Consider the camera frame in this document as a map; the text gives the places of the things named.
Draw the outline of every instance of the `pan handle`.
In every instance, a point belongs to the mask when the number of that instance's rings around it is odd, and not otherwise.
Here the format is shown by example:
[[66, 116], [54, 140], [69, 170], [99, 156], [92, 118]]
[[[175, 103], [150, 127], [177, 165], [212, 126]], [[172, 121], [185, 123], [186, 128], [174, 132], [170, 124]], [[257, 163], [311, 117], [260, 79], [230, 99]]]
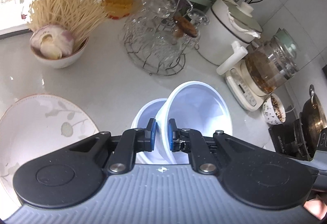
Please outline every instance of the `pan handle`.
[[309, 87], [309, 95], [311, 99], [311, 104], [313, 104], [313, 96], [315, 94], [315, 87], [311, 84]]

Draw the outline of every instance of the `gray ribbed plastic base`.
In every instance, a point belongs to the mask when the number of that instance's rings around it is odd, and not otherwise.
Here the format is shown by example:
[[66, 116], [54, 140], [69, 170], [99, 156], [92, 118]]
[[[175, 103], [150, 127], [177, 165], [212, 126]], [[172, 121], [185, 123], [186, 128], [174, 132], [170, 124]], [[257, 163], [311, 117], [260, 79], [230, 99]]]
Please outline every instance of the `gray ribbed plastic base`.
[[5, 223], [319, 223], [301, 206], [283, 211], [249, 207], [230, 197], [214, 176], [196, 173], [190, 165], [167, 165], [166, 171], [162, 167], [135, 165], [130, 173], [110, 176], [96, 195], [80, 205], [61, 210], [24, 205]]

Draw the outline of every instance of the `garlic bulb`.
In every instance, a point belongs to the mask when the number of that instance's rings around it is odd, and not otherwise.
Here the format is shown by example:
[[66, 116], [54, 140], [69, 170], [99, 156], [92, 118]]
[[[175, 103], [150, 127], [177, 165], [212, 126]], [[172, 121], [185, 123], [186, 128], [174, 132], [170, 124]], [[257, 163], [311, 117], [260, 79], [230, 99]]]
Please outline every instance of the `garlic bulb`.
[[73, 53], [73, 35], [58, 25], [47, 25], [38, 29], [29, 42], [33, 48], [40, 50], [42, 55], [49, 59], [56, 60]]

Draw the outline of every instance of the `white plate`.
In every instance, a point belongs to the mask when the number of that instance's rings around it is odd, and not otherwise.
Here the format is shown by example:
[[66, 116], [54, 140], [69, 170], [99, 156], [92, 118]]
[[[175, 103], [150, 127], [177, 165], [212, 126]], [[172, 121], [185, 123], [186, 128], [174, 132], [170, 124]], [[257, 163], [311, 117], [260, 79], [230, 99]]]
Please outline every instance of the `white plate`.
[[195, 129], [203, 136], [213, 137], [216, 130], [223, 130], [231, 136], [233, 133], [231, 116], [219, 93], [199, 81], [183, 83], [174, 89], [156, 115], [163, 145], [158, 150], [171, 164], [189, 163], [186, 153], [172, 153], [170, 150], [168, 120], [171, 118], [175, 119], [178, 128]]
[[[160, 108], [166, 102], [166, 98], [155, 99], [144, 105], [135, 116], [131, 128], [145, 128], [150, 118], [155, 118]], [[136, 154], [137, 163], [141, 164], [169, 164], [158, 152], [158, 143], [161, 143], [159, 129], [156, 131], [155, 146], [152, 152], [139, 152]]]
[[0, 120], [0, 183], [7, 192], [0, 191], [0, 218], [20, 206], [12, 186], [20, 165], [98, 132], [85, 112], [61, 97], [32, 95], [12, 105]]

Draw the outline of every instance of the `white countertop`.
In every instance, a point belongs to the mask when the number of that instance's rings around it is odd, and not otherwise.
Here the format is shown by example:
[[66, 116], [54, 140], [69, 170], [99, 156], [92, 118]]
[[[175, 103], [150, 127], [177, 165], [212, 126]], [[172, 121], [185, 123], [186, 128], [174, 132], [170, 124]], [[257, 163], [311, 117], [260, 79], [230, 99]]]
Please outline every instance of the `white countertop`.
[[117, 39], [123, 23], [124, 20], [108, 20], [99, 26], [82, 57], [64, 69], [47, 68], [33, 57], [30, 33], [0, 40], [0, 116], [20, 98], [47, 93], [77, 104], [99, 130], [117, 135], [130, 128], [147, 102], [168, 97], [183, 82], [198, 80], [211, 85], [225, 100], [232, 117], [233, 136], [259, 147], [270, 141], [268, 125], [260, 111], [243, 110], [225, 80], [216, 73], [216, 66], [196, 51], [186, 55], [185, 68], [175, 76], [150, 76], [136, 67]]

